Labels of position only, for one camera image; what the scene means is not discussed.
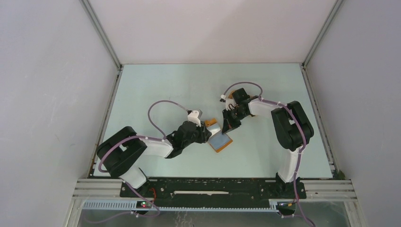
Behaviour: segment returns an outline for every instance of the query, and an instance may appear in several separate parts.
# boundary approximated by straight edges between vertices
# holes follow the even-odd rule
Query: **floor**
[[[263,98],[288,103],[297,100],[315,130],[304,152],[300,176],[331,178],[331,171],[317,127],[314,112],[298,64],[147,64],[125,65],[108,121],[104,140],[124,126],[139,135],[161,138],[149,123],[152,103],[167,99],[188,109],[201,109],[202,120],[216,118],[222,126],[224,104],[220,95],[233,83],[251,81],[263,88]],[[238,85],[257,95],[253,85]],[[186,113],[175,105],[161,103],[151,117],[166,134],[186,120]],[[228,133],[233,143],[216,153],[208,144],[191,144],[181,155],[164,159],[141,156],[135,165],[149,176],[159,177],[274,177],[285,151],[277,141],[271,118],[247,117],[242,126]],[[98,172],[95,176],[106,176]]]

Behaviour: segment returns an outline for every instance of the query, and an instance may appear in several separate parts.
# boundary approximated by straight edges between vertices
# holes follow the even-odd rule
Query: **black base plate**
[[[293,199],[294,193],[279,194],[274,178],[150,178],[149,188],[156,191],[155,205],[190,208],[266,208],[269,199]],[[135,198],[122,183],[120,197]],[[228,194],[175,194],[175,191],[221,191]],[[306,198],[304,184],[297,183],[298,195]],[[144,197],[153,198],[152,190]]]

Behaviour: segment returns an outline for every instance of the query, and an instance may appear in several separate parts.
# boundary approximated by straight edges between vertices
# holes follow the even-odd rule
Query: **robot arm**
[[[226,103],[223,110],[223,133],[232,131],[241,126],[241,120],[247,116],[260,115],[271,117],[280,145],[287,149],[284,161],[278,171],[278,176],[284,183],[294,180],[294,172],[298,159],[298,152],[303,145],[302,136],[293,119],[284,107],[279,107],[274,102],[264,101],[258,96],[249,96],[243,88],[231,93],[232,98],[222,96],[222,102]],[[295,116],[305,135],[306,143],[314,135],[314,130],[301,106],[297,101],[287,104],[287,108]]]
[[[147,192],[148,179],[134,163],[141,155],[154,155],[173,158],[182,153],[190,144],[206,143],[211,132],[206,129],[205,122],[200,120],[202,111],[188,111],[188,120],[184,121],[176,131],[166,136],[166,139],[138,136],[132,127],[127,126],[103,142],[96,150],[100,159],[109,153],[103,162],[108,173],[113,178],[121,178],[139,192]],[[113,152],[114,146],[121,143]]]

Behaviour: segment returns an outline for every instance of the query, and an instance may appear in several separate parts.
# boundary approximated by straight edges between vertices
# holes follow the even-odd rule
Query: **white table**
[[[161,138],[149,123],[148,108],[155,101],[176,101],[188,109],[200,108],[202,120],[217,118],[222,125],[224,104],[220,95],[233,83],[251,81],[263,88],[263,97],[288,103],[297,100],[304,108],[314,136],[304,152],[300,176],[331,178],[323,142],[298,64],[149,64],[125,65],[119,83],[104,140],[124,126],[131,126],[139,135]],[[253,85],[244,87],[257,95]],[[179,107],[161,103],[151,117],[166,134],[186,120]],[[228,147],[216,153],[209,144],[191,144],[172,159],[141,156],[135,165],[149,176],[159,177],[274,177],[284,149],[277,141],[271,118],[247,117],[238,129],[229,132],[233,139]],[[95,176],[103,176],[95,169]]]

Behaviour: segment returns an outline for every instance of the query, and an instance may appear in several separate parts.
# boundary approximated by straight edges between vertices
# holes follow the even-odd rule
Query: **white wall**
[[[122,63],[302,62],[335,0],[91,0]]]
[[[2,0],[0,226],[61,226],[116,68],[78,0]]]
[[[369,226],[399,226],[401,1],[345,1],[309,76]]]

